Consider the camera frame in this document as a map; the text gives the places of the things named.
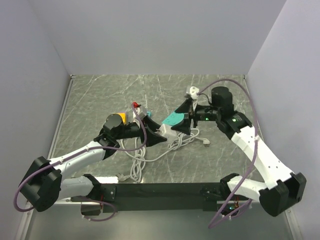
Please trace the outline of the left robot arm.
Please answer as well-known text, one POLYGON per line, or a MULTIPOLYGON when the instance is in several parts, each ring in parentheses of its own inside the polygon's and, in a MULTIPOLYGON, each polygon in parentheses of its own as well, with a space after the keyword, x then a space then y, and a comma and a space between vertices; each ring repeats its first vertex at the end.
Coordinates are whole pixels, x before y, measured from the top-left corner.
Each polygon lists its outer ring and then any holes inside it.
POLYGON ((133 122, 124 124, 119 114, 107 117, 97 137, 84 147, 66 155, 33 161, 23 177, 17 192, 22 194, 33 209, 43 212, 57 200, 69 197, 85 197, 88 201, 101 200, 101 183, 91 174, 72 178, 71 175, 84 167, 106 160, 120 151, 119 140, 140 138, 142 146, 152 147, 166 142, 160 134, 162 125, 148 115, 135 115, 133 122))

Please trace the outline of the white cube socket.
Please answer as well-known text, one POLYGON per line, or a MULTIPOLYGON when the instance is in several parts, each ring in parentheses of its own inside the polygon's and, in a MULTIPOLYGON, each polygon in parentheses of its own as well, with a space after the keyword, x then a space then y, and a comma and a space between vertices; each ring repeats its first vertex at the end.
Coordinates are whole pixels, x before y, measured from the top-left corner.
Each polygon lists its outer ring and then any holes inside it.
POLYGON ((171 144, 177 138, 177 132, 171 129, 170 125, 162 124, 159 128, 159 134, 167 139, 167 143, 171 144))

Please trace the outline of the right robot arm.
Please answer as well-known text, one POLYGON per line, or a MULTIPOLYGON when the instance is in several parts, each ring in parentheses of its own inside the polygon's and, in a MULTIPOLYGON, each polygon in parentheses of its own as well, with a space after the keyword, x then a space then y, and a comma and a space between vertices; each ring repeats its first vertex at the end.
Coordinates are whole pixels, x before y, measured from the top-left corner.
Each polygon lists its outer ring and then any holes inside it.
POLYGON ((234 109, 233 95, 225 86, 211 90, 211 102, 199 105, 200 90, 191 86, 185 101, 175 112, 183 120, 171 129, 190 135, 199 121, 213 121, 229 140, 251 160, 263 178, 262 182, 237 173, 220 180, 219 193, 227 201, 235 195, 258 201, 272 217, 276 217, 302 200, 307 180, 302 173, 294 173, 283 164, 258 135, 257 128, 241 112, 234 109))

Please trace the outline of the yellow cube socket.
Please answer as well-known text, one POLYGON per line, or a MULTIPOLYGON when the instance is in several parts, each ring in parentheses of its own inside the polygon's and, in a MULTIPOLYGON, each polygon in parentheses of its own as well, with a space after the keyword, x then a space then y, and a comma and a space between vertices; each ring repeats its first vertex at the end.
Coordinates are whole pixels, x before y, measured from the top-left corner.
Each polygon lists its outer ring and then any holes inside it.
POLYGON ((128 122, 128 117, 126 112, 119 112, 118 115, 120 115, 122 122, 126 125, 128 122))

